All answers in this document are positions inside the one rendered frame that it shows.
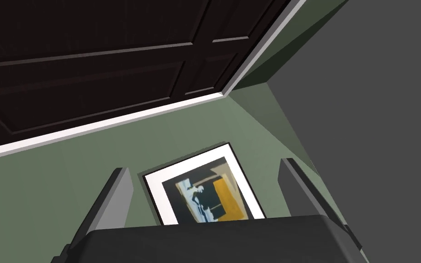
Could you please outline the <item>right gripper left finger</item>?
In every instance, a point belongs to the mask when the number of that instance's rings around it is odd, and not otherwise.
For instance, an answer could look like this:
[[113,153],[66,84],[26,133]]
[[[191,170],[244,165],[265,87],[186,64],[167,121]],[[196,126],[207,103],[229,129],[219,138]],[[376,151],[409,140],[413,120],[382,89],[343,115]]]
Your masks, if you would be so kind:
[[124,228],[134,187],[128,168],[116,168],[97,196],[73,241],[94,230]]

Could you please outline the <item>dark brown panelled door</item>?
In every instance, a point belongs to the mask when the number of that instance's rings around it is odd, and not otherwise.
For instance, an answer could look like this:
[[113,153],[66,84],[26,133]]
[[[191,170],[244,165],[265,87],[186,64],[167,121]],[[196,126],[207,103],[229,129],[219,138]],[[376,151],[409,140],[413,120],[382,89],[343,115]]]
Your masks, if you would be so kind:
[[290,0],[0,0],[0,146],[221,92]]

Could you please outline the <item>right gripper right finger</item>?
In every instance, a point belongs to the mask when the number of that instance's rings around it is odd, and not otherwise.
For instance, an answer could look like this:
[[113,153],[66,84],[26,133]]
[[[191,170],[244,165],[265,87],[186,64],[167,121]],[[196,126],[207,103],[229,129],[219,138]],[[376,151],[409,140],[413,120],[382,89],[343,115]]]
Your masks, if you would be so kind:
[[278,184],[292,216],[325,215],[337,225],[345,225],[293,158],[281,159]]

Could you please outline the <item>white framed abstract picture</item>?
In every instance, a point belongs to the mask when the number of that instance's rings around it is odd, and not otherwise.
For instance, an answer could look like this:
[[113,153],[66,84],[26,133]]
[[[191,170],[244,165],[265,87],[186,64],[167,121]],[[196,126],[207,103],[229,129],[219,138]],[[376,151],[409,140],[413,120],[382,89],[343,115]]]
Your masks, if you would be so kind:
[[266,217],[228,142],[141,174],[161,225]]

